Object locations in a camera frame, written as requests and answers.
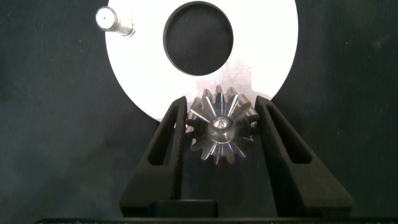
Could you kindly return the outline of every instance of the black holder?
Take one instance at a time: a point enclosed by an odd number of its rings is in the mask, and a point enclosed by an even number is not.
[[[269,100],[258,96],[262,149],[280,217],[348,218],[353,199]],[[119,202],[125,217],[216,218],[212,200],[181,200],[187,100],[166,112]],[[167,149],[170,140],[170,158]]]

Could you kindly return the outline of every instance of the metal gear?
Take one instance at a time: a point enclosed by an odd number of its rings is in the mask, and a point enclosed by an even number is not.
[[[201,158],[214,156],[215,164],[221,158],[234,163],[234,155],[246,157],[244,148],[253,142],[259,115],[244,94],[231,87],[223,93],[220,86],[212,95],[208,89],[202,98],[196,97],[187,115],[187,132],[192,132],[191,150],[202,150]]]

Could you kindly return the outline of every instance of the metal pin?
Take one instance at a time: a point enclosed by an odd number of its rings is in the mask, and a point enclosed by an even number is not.
[[[111,7],[99,8],[95,19],[99,28],[105,32],[117,32],[124,37],[131,37],[135,33],[131,18],[124,15],[118,16]]]

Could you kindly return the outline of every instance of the dark background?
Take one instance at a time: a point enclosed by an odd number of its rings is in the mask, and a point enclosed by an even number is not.
[[[0,223],[121,217],[158,122],[113,75],[95,24],[106,4],[0,1]],[[297,11],[297,53],[273,102],[352,194],[352,217],[397,217],[398,1]]]

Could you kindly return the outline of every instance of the black plastic part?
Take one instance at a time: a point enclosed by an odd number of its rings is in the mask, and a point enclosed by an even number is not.
[[[256,111],[278,216],[348,218],[351,195],[277,107],[258,96]]]
[[[167,110],[119,201],[123,216],[147,217],[152,203],[180,199],[186,117],[187,99],[181,97]],[[172,136],[170,159],[164,165]]]
[[[47,218],[36,224],[133,224],[133,223],[267,223],[267,224],[395,224],[397,218],[350,218],[325,220],[322,218],[129,218],[123,220],[94,220],[86,218]]]
[[[149,207],[156,218],[217,218],[217,203],[212,200],[162,200]]]

